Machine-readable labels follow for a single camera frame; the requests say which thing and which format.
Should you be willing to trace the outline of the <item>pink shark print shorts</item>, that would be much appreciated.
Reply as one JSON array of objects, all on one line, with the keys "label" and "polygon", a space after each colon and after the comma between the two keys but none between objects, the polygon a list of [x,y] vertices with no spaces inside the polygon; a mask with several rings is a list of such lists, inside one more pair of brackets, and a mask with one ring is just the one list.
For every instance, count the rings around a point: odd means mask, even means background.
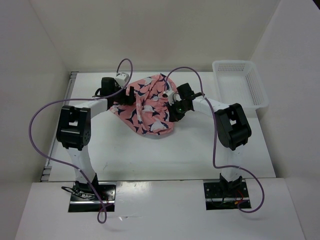
[{"label": "pink shark print shorts", "polygon": [[159,73],[130,83],[127,86],[127,95],[130,87],[134,89],[133,105],[121,105],[116,101],[110,111],[139,135],[159,136],[171,133],[174,123],[169,120],[169,101],[163,94],[166,90],[176,93],[175,83]]}]

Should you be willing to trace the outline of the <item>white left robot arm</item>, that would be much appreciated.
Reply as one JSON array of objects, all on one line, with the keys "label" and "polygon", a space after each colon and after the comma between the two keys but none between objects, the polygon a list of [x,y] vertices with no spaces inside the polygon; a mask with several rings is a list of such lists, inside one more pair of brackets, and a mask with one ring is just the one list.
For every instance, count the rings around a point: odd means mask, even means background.
[{"label": "white left robot arm", "polygon": [[92,167],[88,144],[91,139],[91,119],[109,110],[114,103],[133,105],[136,98],[134,88],[126,93],[130,76],[118,73],[116,77],[104,77],[93,100],[61,108],[56,139],[66,149],[71,163],[76,166],[75,186],[72,193],[83,194],[94,200],[100,194],[98,176]]}]

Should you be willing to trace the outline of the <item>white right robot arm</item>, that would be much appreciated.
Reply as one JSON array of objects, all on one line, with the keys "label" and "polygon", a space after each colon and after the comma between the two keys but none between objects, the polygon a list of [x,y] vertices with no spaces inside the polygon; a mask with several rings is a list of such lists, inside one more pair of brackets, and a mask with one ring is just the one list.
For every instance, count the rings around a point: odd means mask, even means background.
[{"label": "white right robot arm", "polygon": [[226,148],[227,158],[220,169],[219,191],[224,197],[230,197],[241,186],[241,164],[244,147],[248,143],[252,130],[242,106],[238,103],[225,103],[206,98],[201,92],[195,93],[188,83],[177,88],[177,92],[166,90],[163,96],[167,97],[166,104],[169,112],[169,121],[180,121],[188,111],[200,112],[214,120],[214,134],[216,140]]}]

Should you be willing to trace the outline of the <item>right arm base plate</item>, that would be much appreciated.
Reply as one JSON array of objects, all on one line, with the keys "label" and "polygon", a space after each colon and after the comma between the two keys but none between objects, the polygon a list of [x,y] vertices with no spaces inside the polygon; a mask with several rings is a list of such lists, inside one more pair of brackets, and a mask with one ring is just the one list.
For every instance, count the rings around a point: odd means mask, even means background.
[{"label": "right arm base plate", "polygon": [[233,210],[238,208],[238,204],[241,209],[251,209],[249,192],[244,180],[238,189],[229,193],[223,193],[218,180],[204,181],[203,189],[207,211]]}]

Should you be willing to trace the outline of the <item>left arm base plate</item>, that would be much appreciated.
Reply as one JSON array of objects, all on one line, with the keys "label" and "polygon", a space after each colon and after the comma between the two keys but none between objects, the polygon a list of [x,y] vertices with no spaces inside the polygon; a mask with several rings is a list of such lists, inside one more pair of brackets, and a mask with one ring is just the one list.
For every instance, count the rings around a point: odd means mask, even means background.
[{"label": "left arm base plate", "polygon": [[[106,211],[114,212],[117,188],[116,182],[101,181],[98,184],[97,193],[103,204],[106,206]],[[98,213],[102,209],[101,202],[93,192],[78,190],[75,183],[72,187],[62,186],[61,188],[70,193],[69,213]]]}]

